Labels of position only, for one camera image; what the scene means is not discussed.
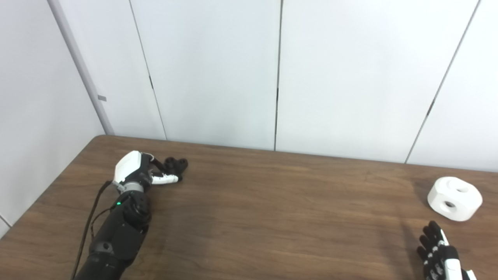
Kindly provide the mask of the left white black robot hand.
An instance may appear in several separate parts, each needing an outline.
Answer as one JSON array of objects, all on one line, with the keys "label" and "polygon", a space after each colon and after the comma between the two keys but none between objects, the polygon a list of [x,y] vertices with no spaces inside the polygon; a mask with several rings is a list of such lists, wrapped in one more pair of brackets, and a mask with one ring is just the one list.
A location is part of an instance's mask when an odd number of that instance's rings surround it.
[{"label": "left white black robot hand", "polygon": [[182,181],[188,167],[185,158],[168,157],[159,161],[152,154],[134,150],[126,154],[115,166],[113,184],[119,194],[130,191],[145,193],[151,186]]}]

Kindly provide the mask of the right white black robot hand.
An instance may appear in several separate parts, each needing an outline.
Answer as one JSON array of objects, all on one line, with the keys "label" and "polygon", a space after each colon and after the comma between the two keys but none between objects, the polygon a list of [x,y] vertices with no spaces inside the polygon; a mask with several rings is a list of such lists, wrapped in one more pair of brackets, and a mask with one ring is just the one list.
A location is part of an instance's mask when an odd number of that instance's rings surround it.
[{"label": "right white black robot hand", "polygon": [[423,264],[424,280],[476,280],[472,270],[462,268],[459,254],[435,221],[422,229],[417,254]]}]

